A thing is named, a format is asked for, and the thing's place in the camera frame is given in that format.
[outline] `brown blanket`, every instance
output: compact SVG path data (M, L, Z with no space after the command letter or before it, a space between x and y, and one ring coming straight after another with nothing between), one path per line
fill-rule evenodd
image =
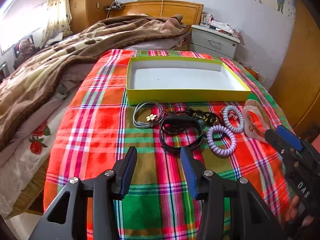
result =
M184 26L181 20L179 15L109 18L28 59L0 84L0 151L20 125L49 100L67 68L95 63L109 49L182 36L190 26Z

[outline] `black bracelet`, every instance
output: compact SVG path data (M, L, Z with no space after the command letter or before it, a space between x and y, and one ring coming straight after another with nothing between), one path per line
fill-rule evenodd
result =
M161 142L161 147L171 153L180 154L180 150L182 147L171 147L166 144L166 142L164 141L164 129L166 125L196 128L199 137L194 142L186 146L189 147L190 150L197 148L201 144L203 136L205 136L205 132L203 131L201 124L197 121L195 117L183 115L169 115L166 118L164 118L160 124L159 139Z

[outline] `window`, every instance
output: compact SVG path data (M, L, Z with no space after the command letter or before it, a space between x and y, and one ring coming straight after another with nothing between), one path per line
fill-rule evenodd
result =
M0 24L0 47L4 54L23 37L44 27L48 22L47 3L40 4L30 11L4 18Z

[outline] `bed frame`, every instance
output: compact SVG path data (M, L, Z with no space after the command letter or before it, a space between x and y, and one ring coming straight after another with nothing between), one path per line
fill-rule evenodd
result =
M203 4L175 0L146 0L128 2L124 9L112 10L109 17L122 15L140 15L142 13L153 17L172 17L182 14L182 22L188 25L200 24Z

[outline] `plaid tablecloth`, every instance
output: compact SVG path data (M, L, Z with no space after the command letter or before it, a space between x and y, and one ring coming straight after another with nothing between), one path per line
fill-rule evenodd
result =
M133 106L126 95L126 70L131 57L176 56L211 59L206 54L177 51L111 50L96 63L70 104L51 151L44 189L47 208L68 178L81 180L97 176L122 159L129 146L135 146L138 160L130 190L125 199L115 201L121 239L195 239L199 228L202 202L188 194L180 159L164 151L158 127L137 129L132 124ZM266 90L243 67L222 58L258 97L273 125L289 124L279 106ZM243 102L195 102L163 105L168 109L193 109L219 113ZM139 120L158 109L145 108ZM188 132L171 138L175 145L186 145L195 134ZM237 148L229 158L211 152L205 139L195 158L226 179L246 177L263 197L273 214L284 221L290 192L282 175L278 154L268 144L237 134ZM220 141L225 147L228 141ZM92 238L92 200L88 202L87 235ZM225 199L225 230L230 223L229 202Z

